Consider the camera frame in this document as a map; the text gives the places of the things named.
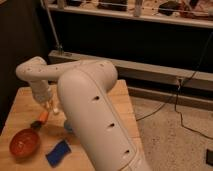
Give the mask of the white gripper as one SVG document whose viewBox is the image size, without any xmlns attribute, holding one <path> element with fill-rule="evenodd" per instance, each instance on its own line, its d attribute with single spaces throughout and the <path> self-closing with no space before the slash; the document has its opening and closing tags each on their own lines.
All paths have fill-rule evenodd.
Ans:
<svg viewBox="0 0 213 171">
<path fill-rule="evenodd" d="M 57 105 L 55 104 L 55 102 L 52 99 L 52 90 L 48 84 L 47 81 L 36 81 L 36 82 L 32 82 L 31 83 L 31 89 L 32 89 L 32 93 L 33 93 L 33 97 L 35 99 L 36 102 L 38 103 L 45 103 L 44 104 L 44 108 L 45 110 L 49 111 L 50 110 L 50 106 L 51 106 L 51 112 L 54 115 L 58 115 L 59 114 L 59 108 L 57 107 Z"/>
</svg>

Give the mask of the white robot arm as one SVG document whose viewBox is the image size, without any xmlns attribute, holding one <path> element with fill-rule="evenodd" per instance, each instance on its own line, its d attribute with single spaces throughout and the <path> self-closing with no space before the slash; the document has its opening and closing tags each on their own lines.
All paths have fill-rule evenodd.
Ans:
<svg viewBox="0 0 213 171">
<path fill-rule="evenodd" d="M 28 82 L 33 98 L 52 99 L 49 86 L 57 83 L 62 110 L 95 171 L 151 171 L 108 97 L 117 82 L 117 70 L 108 60 L 79 60 L 49 65 L 36 56 L 16 68 Z"/>
</svg>

